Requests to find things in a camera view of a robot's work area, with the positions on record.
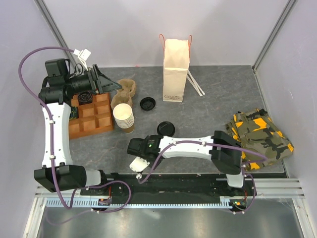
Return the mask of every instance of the white paper cup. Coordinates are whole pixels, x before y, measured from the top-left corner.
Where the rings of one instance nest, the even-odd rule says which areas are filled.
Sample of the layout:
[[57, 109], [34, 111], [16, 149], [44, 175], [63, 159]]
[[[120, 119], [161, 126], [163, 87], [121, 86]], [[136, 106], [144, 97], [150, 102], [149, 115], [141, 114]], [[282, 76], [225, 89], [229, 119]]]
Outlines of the white paper cup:
[[113, 109], [113, 117], [124, 132], [130, 133], [134, 130], [133, 112], [128, 104], [121, 103], [115, 106]]

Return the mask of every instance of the wooden tray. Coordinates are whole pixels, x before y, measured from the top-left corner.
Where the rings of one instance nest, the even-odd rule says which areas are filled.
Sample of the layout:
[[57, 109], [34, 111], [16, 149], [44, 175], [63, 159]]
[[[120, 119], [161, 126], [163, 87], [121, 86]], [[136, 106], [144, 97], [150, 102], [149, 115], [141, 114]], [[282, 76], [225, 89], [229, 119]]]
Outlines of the wooden tray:
[[75, 95], [71, 105], [78, 107], [79, 117], [69, 121], [69, 139], [113, 130], [109, 93], [93, 95], [92, 103], [80, 106]]

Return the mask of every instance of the gray countertop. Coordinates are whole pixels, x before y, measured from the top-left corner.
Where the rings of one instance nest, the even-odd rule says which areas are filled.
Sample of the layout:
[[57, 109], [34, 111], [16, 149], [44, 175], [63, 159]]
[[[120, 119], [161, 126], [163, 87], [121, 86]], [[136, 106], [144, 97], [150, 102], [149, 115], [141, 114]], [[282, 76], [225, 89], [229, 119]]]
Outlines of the gray countertop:
[[[157, 133], [162, 121], [176, 127], [174, 137], [190, 138], [213, 135], [224, 130], [237, 111], [262, 108], [262, 98], [251, 66], [191, 66], [190, 72], [206, 95], [200, 97], [190, 83], [186, 83], [182, 103], [163, 102], [162, 67], [101, 68], [114, 81], [131, 78], [136, 82], [136, 95], [132, 98], [135, 130], [126, 134], [115, 125], [115, 130], [72, 139], [71, 156], [76, 165], [87, 169], [102, 169], [106, 173], [132, 173], [129, 164], [135, 158], [126, 153], [131, 138], [145, 138]], [[143, 111], [140, 101], [153, 97], [156, 106]], [[164, 160], [156, 173], [219, 173], [212, 162], [197, 158]], [[283, 173], [282, 163], [258, 170], [257, 173]]]

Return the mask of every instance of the electrical connector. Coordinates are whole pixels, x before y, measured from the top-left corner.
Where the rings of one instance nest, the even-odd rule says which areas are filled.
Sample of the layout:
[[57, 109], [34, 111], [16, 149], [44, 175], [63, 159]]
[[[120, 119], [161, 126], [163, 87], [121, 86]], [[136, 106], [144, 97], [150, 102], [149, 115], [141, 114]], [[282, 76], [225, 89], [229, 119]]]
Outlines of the electrical connector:
[[82, 51], [74, 50], [74, 55], [76, 55], [79, 59], [79, 61], [83, 64], [86, 70], [88, 70], [86, 60], [91, 55], [91, 52], [88, 49], [84, 49]]
[[142, 178], [142, 174], [138, 173], [138, 174], [136, 175], [136, 178], [137, 178], [137, 179], [141, 179], [141, 178]]

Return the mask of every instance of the paper bag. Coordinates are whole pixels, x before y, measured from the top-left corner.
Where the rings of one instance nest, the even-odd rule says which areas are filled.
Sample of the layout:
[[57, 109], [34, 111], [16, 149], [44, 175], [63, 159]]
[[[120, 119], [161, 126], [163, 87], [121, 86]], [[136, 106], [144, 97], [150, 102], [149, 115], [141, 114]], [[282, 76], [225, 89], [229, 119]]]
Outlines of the paper bag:
[[186, 76], [190, 60], [190, 44], [188, 40], [163, 38], [163, 101], [182, 102], [186, 84]]

